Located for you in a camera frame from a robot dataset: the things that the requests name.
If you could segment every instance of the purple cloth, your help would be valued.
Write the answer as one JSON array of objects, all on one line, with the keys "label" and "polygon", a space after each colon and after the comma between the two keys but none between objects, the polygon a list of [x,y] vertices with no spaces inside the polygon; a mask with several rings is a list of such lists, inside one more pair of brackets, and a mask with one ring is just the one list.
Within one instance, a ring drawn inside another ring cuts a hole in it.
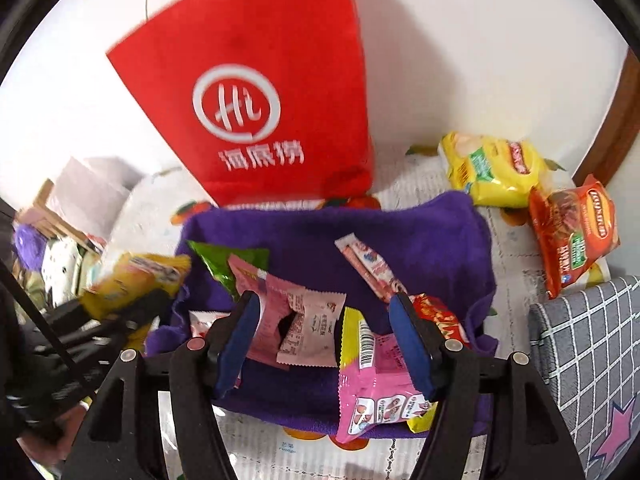
[{"label": "purple cloth", "polygon": [[25,269],[36,272],[42,270],[47,239],[35,227],[28,224],[18,225],[15,228],[14,246],[15,253]]},{"label": "purple cloth", "polygon": [[[177,253],[192,256],[193,267],[174,304],[171,325],[148,336],[147,352],[174,350],[188,338],[188,310],[232,308],[229,294],[191,252],[187,240],[268,248],[270,273],[315,290],[344,292],[346,304],[361,310],[374,332],[391,332],[385,304],[334,245],[334,240],[350,233],[382,255],[410,294],[425,292],[440,298],[462,321],[476,351],[494,354],[497,341],[479,333],[495,293],[490,232],[471,199],[457,191],[400,211],[212,209],[194,216],[184,226],[177,248]],[[289,428],[335,434],[337,369],[284,371],[246,360],[241,387],[219,405]],[[488,416],[488,409],[479,410],[480,422],[487,422]],[[476,433],[483,428],[476,424]],[[405,424],[381,424],[366,436],[424,435],[411,433]]]}]

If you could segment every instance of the candy wrapper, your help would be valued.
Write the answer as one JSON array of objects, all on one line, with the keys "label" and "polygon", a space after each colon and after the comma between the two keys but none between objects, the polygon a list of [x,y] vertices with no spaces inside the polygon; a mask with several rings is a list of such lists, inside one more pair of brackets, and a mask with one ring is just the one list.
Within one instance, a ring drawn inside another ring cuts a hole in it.
[{"label": "candy wrapper", "polygon": [[282,341],[277,361],[289,365],[337,366],[335,326],[345,299],[345,294],[314,290],[290,296],[296,316]]},{"label": "candy wrapper", "polygon": [[342,324],[338,398],[336,440],[342,443],[358,438],[376,424],[416,417],[423,418],[417,431],[428,430],[435,410],[414,388],[396,336],[373,334],[363,315],[349,307],[344,309]]},{"label": "candy wrapper", "polygon": [[470,347],[465,329],[456,315],[450,311],[438,298],[426,294],[409,296],[416,314],[422,319],[433,321],[444,336],[444,339],[457,339],[463,345]]},{"label": "candy wrapper", "polygon": [[527,207],[532,187],[548,187],[545,159],[526,140],[451,132],[438,153],[453,189],[469,194],[475,205]]},{"label": "candy wrapper", "polygon": [[289,306],[289,297],[301,294],[305,290],[304,287],[257,269],[235,254],[229,256],[228,262],[236,277],[238,294],[252,290],[260,297],[260,322],[247,352],[247,358],[288,370],[289,365],[276,361],[282,339],[278,324],[293,312]]},{"label": "candy wrapper", "polygon": [[203,310],[191,310],[189,312],[189,321],[191,322],[191,337],[203,337],[207,335],[209,328],[213,323],[223,317],[231,314],[230,312],[216,312]]},{"label": "candy wrapper", "polygon": [[[188,256],[159,254],[123,254],[106,278],[94,283],[79,298],[89,315],[98,321],[128,305],[155,288],[175,296],[191,270]],[[127,348],[142,350],[149,325],[136,330]]]},{"label": "candy wrapper", "polygon": [[394,276],[382,256],[358,240],[354,233],[334,243],[382,301],[389,303],[396,292],[406,292],[404,285]]},{"label": "candy wrapper", "polygon": [[551,299],[620,244],[616,208],[593,175],[583,186],[553,192],[546,199],[533,189],[529,211]]},{"label": "candy wrapper", "polygon": [[220,282],[226,288],[234,301],[240,299],[236,291],[236,277],[229,267],[228,260],[231,254],[239,256],[244,261],[258,269],[268,270],[268,249],[235,249],[224,245],[204,244],[202,242],[188,241],[189,247],[202,259],[209,269],[213,279]]}]

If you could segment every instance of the gray checkered fabric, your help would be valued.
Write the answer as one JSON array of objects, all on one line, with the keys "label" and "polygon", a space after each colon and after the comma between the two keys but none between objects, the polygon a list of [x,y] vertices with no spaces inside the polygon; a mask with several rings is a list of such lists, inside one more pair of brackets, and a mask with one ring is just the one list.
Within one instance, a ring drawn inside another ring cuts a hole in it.
[{"label": "gray checkered fabric", "polygon": [[640,278],[532,305],[529,335],[587,480],[604,479],[640,429]]}]

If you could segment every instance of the yellow package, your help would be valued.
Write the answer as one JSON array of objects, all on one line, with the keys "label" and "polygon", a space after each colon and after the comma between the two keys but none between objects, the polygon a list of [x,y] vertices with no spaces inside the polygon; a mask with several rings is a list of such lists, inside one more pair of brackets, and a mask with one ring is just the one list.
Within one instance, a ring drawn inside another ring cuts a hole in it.
[{"label": "yellow package", "polygon": [[438,153],[453,188],[469,194],[475,205],[528,207],[529,191],[546,178],[545,159],[526,140],[451,132]]},{"label": "yellow package", "polygon": [[[93,319],[100,321],[155,288],[175,296],[190,270],[191,259],[185,254],[126,253],[117,261],[111,275],[85,290],[79,301]],[[127,348],[142,350],[148,330],[149,325],[136,330],[129,337]]]},{"label": "yellow package", "polygon": [[431,429],[433,419],[436,416],[436,409],[438,408],[437,402],[432,402],[431,407],[427,410],[427,413],[421,416],[414,416],[410,418],[406,424],[412,433],[422,433]]}]

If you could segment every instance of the red snack bag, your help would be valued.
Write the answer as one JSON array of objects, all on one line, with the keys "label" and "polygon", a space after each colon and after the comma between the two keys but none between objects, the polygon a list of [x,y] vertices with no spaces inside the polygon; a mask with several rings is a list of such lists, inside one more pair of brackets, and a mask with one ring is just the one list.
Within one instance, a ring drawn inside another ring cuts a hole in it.
[{"label": "red snack bag", "polygon": [[456,315],[450,311],[438,298],[426,294],[409,296],[414,304],[418,317],[433,321],[444,336],[444,339],[457,339],[465,346],[469,345],[465,329],[462,328]]},{"label": "red snack bag", "polygon": [[553,299],[600,258],[620,245],[616,208],[593,175],[576,189],[544,198],[529,195],[529,211],[545,264],[546,290]]},{"label": "red snack bag", "polygon": [[219,205],[369,189],[354,0],[179,0],[107,56]]}]

